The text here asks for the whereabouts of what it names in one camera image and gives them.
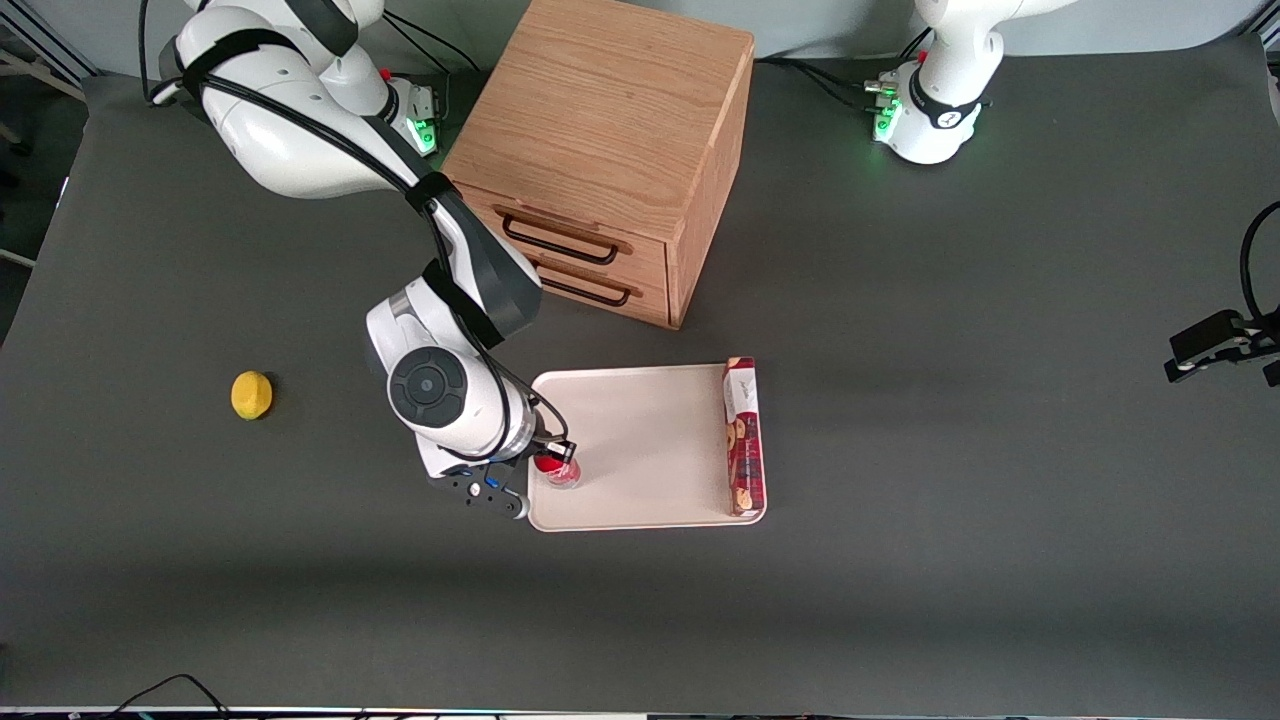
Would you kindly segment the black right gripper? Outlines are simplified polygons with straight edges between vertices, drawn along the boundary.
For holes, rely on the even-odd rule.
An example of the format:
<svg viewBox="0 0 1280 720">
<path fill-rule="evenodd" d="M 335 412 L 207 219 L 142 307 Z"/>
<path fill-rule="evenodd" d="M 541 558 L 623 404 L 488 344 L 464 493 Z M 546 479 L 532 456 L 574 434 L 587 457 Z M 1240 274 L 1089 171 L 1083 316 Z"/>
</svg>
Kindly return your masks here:
<svg viewBox="0 0 1280 720">
<path fill-rule="evenodd" d="M 530 468 L 539 473 L 541 477 L 550 475 L 550 459 L 559 464 L 570 465 L 573 462 L 577 445 L 570 439 L 543 439 L 532 438 L 524 448 L 520 451 L 513 451 L 508 457 L 500 461 L 500 468 L 506 471 L 512 473 L 517 468 L 521 468 L 527 460 L 544 451 L 548 457 L 531 457 Z"/>
</svg>

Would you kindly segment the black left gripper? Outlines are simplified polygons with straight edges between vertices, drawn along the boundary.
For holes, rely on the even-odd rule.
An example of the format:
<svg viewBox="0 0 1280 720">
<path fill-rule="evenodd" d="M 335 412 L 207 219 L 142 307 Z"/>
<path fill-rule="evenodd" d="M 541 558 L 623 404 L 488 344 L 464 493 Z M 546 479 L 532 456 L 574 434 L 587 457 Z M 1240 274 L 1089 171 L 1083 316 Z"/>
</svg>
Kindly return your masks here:
<svg viewBox="0 0 1280 720">
<path fill-rule="evenodd" d="M 1164 364 L 1170 383 L 1181 382 L 1220 363 L 1268 361 L 1263 378 L 1268 387 L 1280 387 L 1279 309 L 1261 318 L 1235 310 L 1217 311 L 1169 338 L 1171 357 Z"/>
</svg>

